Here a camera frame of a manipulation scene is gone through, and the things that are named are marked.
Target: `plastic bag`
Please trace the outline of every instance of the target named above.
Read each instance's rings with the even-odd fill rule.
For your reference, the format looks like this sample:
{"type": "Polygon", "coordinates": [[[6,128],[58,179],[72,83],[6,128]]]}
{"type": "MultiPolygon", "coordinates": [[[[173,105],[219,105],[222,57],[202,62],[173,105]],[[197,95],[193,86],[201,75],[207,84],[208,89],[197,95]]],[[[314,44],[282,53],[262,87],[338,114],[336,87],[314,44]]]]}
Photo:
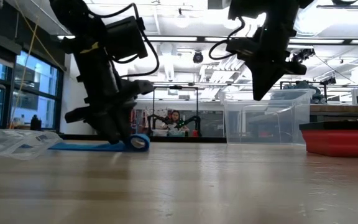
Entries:
{"type": "Polygon", "coordinates": [[[59,135],[47,131],[0,129],[0,156],[34,159],[59,142],[59,135]]]}

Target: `clear plastic bin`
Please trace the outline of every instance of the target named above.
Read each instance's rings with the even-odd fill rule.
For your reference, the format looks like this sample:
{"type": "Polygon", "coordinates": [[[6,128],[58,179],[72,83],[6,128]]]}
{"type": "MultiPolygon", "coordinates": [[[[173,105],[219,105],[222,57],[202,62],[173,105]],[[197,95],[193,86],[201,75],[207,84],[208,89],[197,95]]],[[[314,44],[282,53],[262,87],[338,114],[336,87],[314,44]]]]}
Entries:
{"type": "Polygon", "coordinates": [[[224,93],[228,144],[304,144],[300,124],[310,122],[315,90],[271,90],[261,101],[251,91],[224,93]]]}

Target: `ceiling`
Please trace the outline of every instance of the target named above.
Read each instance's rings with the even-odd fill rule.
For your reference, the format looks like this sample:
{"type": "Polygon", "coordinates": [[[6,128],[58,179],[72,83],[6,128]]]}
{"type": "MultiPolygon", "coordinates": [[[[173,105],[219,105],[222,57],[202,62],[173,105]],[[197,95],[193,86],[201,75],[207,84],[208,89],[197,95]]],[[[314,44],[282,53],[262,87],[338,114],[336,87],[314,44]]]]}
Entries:
{"type": "MultiPolygon", "coordinates": [[[[69,35],[70,33],[58,22],[52,12],[49,0],[6,0],[17,8],[16,1],[24,14],[36,21],[39,17],[39,26],[52,35],[69,35]]],[[[224,26],[227,24],[227,8],[222,10],[208,10],[207,0],[84,0],[89,9],[97,14],[109,14],[116,12],[131,2],[137,4],[139,14],[143,17],[147,35],[189,35],[189,36],[227,36],[233,29],[224,26]],[[178,8],[186,17],[188,26],[179,28],[176,24],[182,20],[178,17],[178,8]]],[[[358,11],[339,9],[319,9],[318,5],[332,4],[331,0],[315,0],[304,10],[300,10],[295,23],[298,37],[308,38],[358,38],[358,11]]],[[[133,15],[133,10],[128,10],[121,17],[105,19],[105,23],[111,23],[127,16],[133,15]]],[[[249,24],[257,20],[248,20],[249,24]]],[[[156,49],[161,43],[153,43],[156,49]]],[[[160,57],[162,62],[160,73],[167,72],[167,67],[173,68],[177,74],[194,73],[200,77],[202,65],[219,65],[222,62],[214,62],[208,58],[208,50],[213,44],[206,43],[174,43],[175,49],[201,51],[204,62],[194,64],[192,54],[179,54],[169,57],[160,57]]],[[[351,69],[358,64],[358,46],[328,46],[315,45],[316,55],[328,63],[332,68],[351,75],[351,69]]],[[[224,47],[217,48],[216,55],[224,55],[224,47]]],[[[142,60],[136,60],[125,67],[119,66],[120,71],[137,73],[152,70],[155,59],[151,56],[142,60]]],[[[314,57],[305,62],[308,72],[303,77],[284,76],[288,79],[312,80],[322,74],[329,73],[332,69],[320,59],[314,57]]]]}

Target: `red container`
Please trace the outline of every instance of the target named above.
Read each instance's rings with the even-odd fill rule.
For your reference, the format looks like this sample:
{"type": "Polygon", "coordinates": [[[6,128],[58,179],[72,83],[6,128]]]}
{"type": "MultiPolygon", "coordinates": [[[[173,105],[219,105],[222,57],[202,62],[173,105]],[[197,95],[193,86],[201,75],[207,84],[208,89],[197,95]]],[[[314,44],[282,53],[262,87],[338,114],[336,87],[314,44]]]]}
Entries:
{"type": "Polygon", "coordinates": [[[358,157],[358,121],[301,124],[300,129],[308,152],[358,157]]]}

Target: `security camera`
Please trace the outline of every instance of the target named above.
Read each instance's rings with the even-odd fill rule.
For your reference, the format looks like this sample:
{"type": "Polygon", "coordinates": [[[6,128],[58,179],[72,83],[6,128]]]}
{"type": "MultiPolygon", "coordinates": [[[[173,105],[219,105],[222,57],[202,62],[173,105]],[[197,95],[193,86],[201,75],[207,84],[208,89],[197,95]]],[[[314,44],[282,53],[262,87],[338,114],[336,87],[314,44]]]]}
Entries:
{"type": "Polygon", "coordinates": [[[201,63],[204,60],[204,56],[201,52],[197,51],[194,53],[193,62],[194,63],[201,63]]]}

